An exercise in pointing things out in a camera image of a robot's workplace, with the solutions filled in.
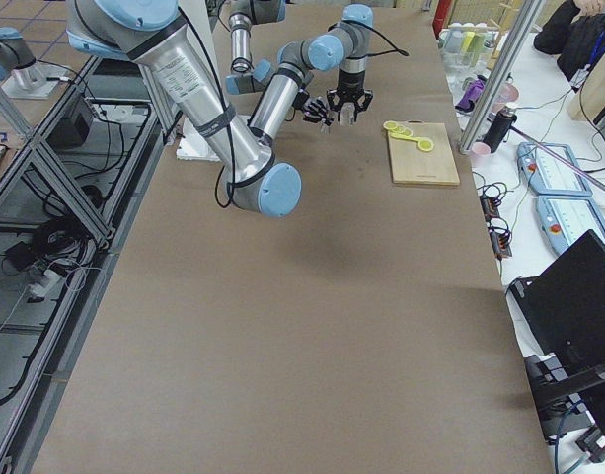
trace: black monitor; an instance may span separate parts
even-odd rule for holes
[[[569,377],[605,364],[605,245],[593,231],[511,290],[541,349],[554,353]],[[605,435],[605,383],[579,395]]]

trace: bottle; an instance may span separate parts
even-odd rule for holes
[[[510,131],[512,125],[517,121],[517,109],[519,106],[515,102],[507,103],[501,109],[491,123],[491,127],[485,135],[482,143],[491,148],[491,153],[495,153],[503,141],[506,134]]]

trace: wooden cutting board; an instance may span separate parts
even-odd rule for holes
[[[407,121],[398,121],[398,123],[410,128],[414,132],[414,136],[431,138],[434,148],[429,152],[420,151],[415,142],[390,138],[388,134],[394,183],[401,185],[459,185],[460,177],[444,123]]]

